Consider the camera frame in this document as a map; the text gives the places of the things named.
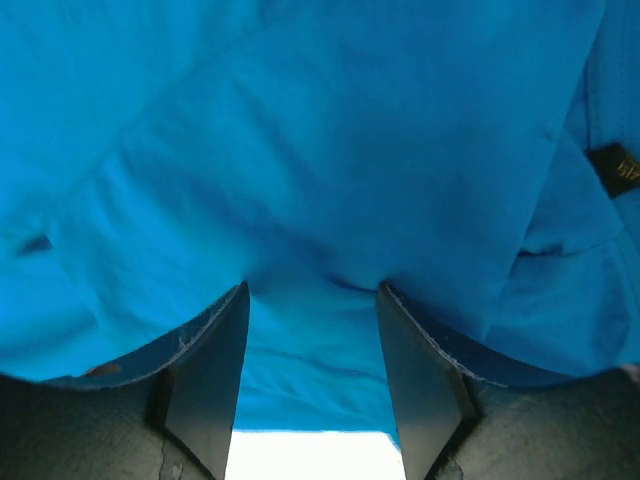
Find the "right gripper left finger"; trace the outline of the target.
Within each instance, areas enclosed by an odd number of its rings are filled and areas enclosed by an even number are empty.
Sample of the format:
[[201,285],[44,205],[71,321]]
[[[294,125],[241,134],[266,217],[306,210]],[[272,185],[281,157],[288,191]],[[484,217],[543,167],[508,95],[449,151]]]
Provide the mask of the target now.
[[82,377],[1,379],[5,479],[221,479],[249,325],[239,284]]

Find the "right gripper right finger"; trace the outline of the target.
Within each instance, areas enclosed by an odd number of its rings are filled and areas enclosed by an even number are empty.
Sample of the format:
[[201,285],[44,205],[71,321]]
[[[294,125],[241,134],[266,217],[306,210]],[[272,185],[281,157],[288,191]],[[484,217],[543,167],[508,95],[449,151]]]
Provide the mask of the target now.
[[377,319],[409,479],[635,479],[639,382],[574,379],[429,318],[388,284]]

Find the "blue t-shirt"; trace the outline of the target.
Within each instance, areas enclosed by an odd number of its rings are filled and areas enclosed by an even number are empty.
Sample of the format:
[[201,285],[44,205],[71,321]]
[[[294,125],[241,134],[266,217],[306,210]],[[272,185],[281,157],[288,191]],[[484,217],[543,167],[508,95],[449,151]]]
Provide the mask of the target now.
[[234,285],[242,429],[391,432],[374,298],[566,377],[639,360],[635,1],[5,1],[1,370]]

